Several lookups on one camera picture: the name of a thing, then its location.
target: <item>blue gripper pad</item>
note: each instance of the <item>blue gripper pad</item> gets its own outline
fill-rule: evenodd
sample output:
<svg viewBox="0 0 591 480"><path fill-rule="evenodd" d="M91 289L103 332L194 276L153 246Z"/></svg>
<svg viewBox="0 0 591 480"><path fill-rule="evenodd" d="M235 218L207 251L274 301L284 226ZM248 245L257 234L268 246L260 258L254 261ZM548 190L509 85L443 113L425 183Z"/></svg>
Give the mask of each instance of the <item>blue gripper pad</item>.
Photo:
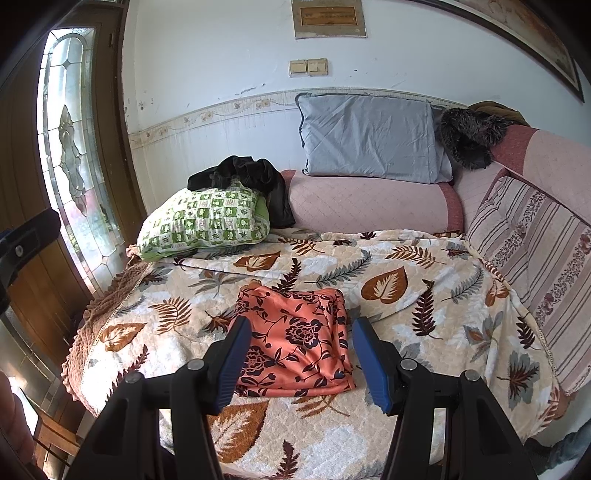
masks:
<svg viewBox="0 0 591 480"><path fill-rule="evenodd" d="M215 373L214 382L217 384L216 406L221 411L232 400L240 371L251 344L252 328L250 321L243 316L236 318L228 336L222 342L223 351L219 352L222 364Z"/></svg>
<svg viewBox="0 0 591 480"><path fill-rule="evenodd" d="M397 373L381 340L365 318L360 318L353 324L353 346L374 403L386 415L390 415L394 406L394 392L391 390Z"/></svg>

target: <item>framed picture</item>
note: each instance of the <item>framed picture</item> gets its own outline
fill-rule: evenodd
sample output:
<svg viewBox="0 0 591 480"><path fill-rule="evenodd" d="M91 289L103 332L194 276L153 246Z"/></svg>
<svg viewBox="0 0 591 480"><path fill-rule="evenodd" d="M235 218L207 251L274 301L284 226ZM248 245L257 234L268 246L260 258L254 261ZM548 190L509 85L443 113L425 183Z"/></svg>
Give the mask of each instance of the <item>framed picture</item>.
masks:
<svg viewBox="0 0 591 480"><path fill-rule="evenodd" d="M431 5L506 38L554 73L581 101L579 72L566 46L550 27L519 0L410 0Z"/></svg>
<svg viewBox="0 0 591 480"><path fill-rule="evenodd" d="M291 0L296 38L366 37L361 0Z"/></svg>

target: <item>screw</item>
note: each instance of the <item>screw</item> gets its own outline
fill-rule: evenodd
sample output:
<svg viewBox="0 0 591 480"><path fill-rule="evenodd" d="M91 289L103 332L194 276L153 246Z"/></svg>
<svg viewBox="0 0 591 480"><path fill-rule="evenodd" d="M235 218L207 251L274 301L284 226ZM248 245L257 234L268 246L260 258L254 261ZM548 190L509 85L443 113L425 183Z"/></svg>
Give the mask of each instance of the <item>screw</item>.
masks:
<svg viewBox="0 0 591 480"><path fill-rule="evenodd" d="M131 372L125 377L125 383L136 383L141 380L142 374L139 372Z"/></svg>
<svg viewBox="0 0 591 480"><path fill-rule="evenodd" d="M475 382L476 380L480 379L480 374L476 370L466 370L464 372L464 376L470 382Z"/></svg>
<svg viewBox="0 0 591 480"><path fill-rule="evenodd" d="M205 362L200 358L194 358L187 364L189 370L201 370L203 367L205 367Z"/></svg>
<svg viewBox="0 0 591 480"><path fill-rule="evenodd" d="M400 366L403 370L414 370L417 367L417 363L412 358L405 358L400 362Z"/></svg>

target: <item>stained glass window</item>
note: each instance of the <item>stained glass window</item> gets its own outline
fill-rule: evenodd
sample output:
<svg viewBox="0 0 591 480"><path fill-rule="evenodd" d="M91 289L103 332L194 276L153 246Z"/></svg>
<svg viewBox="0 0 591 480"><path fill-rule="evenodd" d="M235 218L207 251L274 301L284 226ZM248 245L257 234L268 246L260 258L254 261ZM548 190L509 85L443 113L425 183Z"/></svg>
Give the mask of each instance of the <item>stained glass window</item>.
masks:
<svg viewBox="0 0 591 480"><path fill-rule="evenodd" d="M125 244L100 169L93 123L94 28L53 30L41 64L37 134L51 207L90 291L98 296L125 265Z"/></svg>

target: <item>human hand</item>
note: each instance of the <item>human hand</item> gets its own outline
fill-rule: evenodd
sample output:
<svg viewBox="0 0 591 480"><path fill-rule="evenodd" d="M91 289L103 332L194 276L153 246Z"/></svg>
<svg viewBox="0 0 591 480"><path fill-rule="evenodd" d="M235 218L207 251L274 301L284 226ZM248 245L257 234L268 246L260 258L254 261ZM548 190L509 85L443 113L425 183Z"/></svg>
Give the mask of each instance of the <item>human hand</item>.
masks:
<svg viewBox="0 0 591 480"><path fill-rule="evenodd" d="M0 429L22 463L33 459L35 444L27 427L21 400L12 393L10 382L0 371Z"/></svg>

